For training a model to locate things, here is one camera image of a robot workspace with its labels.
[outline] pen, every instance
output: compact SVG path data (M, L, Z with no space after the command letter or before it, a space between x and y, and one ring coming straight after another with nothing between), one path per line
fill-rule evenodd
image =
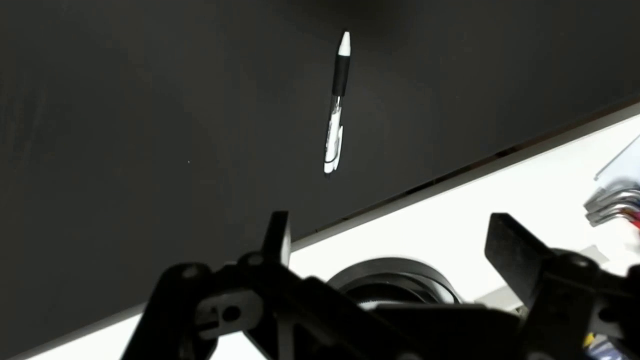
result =
M341 135L344 135L341 97L345 94L350 55L352 55L352 35L350 32L344 32L337 46L336 67L333 67L331 113L327 119L327 133L326 133L324 174L336 172L339 164Z

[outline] black object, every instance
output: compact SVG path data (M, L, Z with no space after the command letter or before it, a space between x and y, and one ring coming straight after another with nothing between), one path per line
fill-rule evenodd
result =
M452 284L432 266L407 258L373 258L327 280L356 304L459 304Z
M573 251L540 258L531 247L541 241L507 214L491 215L485 247L499 274L515 274L506 280L530 304L523 320L462 304L378 304L363 312L327 284L299 280L283 266L282 251L274 251L278 241L286 247L283 215L271 217L268 251L213 274L198 264L167 269L121 360L203 360L216 337L233 329L274 360L576 360L590 329L613 337L628 355L640 353L640 266L615 278ZM503 261L512 251L531 256L523 275L518 264Z
M635 102L638 17L635 0L2 0L0 357L139 306L169 264L246 254L271 208L303 238ZM344 28L348 158L326 178Z

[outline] dark gray wall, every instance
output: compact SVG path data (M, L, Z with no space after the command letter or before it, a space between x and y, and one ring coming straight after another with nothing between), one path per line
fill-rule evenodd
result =
M640 96L640 2L0 0L0 357ZM348 142L322 175L337 34Z

